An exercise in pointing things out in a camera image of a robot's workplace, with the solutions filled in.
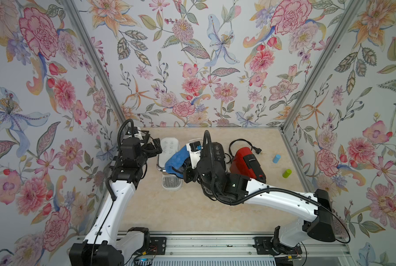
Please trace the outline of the blue microfiber cloth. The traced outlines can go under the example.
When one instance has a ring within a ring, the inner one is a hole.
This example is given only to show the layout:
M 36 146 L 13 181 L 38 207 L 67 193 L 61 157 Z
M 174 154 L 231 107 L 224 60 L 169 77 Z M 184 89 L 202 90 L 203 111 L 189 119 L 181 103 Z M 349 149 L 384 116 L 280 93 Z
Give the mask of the blue microfiber cloth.
M 184 171 L 190 165 L 190 154 L 183 146 L 176 152 L 166 163 L 165 171 L 167 174 L 175 175 L 178 178 L 184 178 Z

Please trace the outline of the white coffee machine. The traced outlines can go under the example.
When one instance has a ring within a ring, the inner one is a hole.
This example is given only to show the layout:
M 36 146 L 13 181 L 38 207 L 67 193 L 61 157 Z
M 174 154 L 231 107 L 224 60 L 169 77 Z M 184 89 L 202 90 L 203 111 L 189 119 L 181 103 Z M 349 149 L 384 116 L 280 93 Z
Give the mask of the white coffee machine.
M 166 137 L 161 139 L 160 144 L 162 153 L 157 156 L 157 169 L 162 173 L 161 186 L 167 191 L 178 191 L 182 182 L 177 176 L 167 173 L 165 164 L 180 150 L 179 141 L 174 137 Z

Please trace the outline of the black coffee machine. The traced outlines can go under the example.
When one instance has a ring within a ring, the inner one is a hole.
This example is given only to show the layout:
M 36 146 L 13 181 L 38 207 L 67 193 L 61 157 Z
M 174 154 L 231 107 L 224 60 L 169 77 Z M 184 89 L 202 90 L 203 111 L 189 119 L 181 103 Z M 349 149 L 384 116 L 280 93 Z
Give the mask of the black coffee machine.
M 227 182 L 226 176 L 226 162 L 225 152 L 223 146 L 220 143 L 212 143 L 213 157 L 214 157 L 214 169 L 215 169 L 215 191 L 221 193 Z M 209 144 L 205 145 L 202 151 L 200 161 L 197 164 L 197 169 L 200 176 L 200 183 L 208 197 L 215 198 L 211 190 L 212 174 L 211 174 L 211 158 L 209 154 Z

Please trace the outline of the red coffee machine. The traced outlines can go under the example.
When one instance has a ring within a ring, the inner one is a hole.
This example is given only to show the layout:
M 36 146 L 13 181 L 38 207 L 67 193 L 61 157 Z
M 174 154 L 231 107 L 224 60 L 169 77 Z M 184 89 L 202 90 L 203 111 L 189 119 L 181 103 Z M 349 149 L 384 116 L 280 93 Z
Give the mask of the red coffee machine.
M 256 156 L 248 147 L 240 148 L 230 166 L 230 173 L 247 176 L 261 183 L 266 183 L 266 174 Z

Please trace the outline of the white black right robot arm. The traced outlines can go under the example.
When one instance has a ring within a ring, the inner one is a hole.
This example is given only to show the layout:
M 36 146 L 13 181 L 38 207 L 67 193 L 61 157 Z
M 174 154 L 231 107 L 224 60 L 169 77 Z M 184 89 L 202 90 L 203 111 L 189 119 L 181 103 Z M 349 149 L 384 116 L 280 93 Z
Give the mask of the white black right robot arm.
M 274 230 L 275 245 L 293 248 L 306 239 L 335 242 L 334 214 L 326 191 L 295 192 L 229 173 L 225 168 L 223 161 L 203 157 L 195 166 L 186 167 L 182 178 L 186 183 L 198 182 L 206 196 L 224 205 L 261 205 L 295 215 L 296 221 Z

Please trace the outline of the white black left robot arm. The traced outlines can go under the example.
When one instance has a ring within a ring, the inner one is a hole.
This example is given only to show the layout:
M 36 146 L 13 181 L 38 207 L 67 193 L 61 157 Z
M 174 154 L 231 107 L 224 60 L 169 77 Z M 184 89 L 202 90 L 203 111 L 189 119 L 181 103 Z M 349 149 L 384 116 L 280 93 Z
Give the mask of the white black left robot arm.
M 72 245 L 69 259 L 73 266 L 124 266 L 135 254 L 148 249 L 147 228 L 130 229 L 122 238 L 118 238 L 118 231 L 128 202 L 146 176 L 148 159 L 161 152 L 159 139 L 149 143 L 127 137 L 120 142 L 111 175 L 105 181 L 109 196 L 83 242 Z

